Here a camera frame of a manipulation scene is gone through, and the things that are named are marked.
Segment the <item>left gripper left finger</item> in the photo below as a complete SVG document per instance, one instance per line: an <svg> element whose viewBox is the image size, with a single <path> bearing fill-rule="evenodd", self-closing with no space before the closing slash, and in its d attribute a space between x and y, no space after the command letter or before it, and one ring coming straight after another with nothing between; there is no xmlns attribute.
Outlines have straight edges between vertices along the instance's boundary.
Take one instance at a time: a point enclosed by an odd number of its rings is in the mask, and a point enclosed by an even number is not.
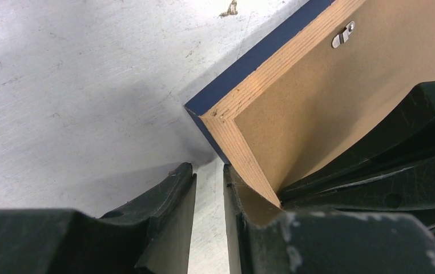
<svg viewBox="0 0 435 274"><path fill-rule="evenodd" d="M0 273L187 273L197 176L182 163L102 217L0 209Z"/></svg>

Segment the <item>brown cardboard backing board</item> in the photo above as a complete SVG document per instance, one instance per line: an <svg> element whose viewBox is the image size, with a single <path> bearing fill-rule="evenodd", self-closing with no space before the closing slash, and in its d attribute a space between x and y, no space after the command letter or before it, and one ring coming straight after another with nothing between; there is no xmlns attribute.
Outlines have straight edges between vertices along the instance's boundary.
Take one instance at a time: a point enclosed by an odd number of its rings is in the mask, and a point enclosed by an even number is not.
<svg viewBox="0 0 435 274"><path fill-rule="evenodd" d="M435 1L358 1L235 122L274 191L323 168L435 80Z"/></svg>

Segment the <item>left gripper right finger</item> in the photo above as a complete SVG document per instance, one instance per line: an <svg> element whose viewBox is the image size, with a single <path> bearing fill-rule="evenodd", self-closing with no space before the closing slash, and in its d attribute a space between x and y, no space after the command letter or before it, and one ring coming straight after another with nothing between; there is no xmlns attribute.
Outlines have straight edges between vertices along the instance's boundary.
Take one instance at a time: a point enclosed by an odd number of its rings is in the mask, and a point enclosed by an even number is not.
<svg viewBox="0 0 435 274"><path fill-rule="evenodd" d="M435 273L435 238L389 212L283 210L223 168L231 273Z"/></svg>

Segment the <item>blue wooden picture frame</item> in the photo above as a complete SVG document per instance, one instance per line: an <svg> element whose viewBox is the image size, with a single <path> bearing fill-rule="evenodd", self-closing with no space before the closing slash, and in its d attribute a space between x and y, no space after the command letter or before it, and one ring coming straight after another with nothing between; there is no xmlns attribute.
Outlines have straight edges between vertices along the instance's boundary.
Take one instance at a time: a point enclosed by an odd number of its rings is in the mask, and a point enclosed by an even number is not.
<svg viewBox="0 0 435 274"><path fill-rule="evenodd" d="M185 104L224 163L275 206L281 202L235 118L361 5L363 1L307 1Z"/></svg>

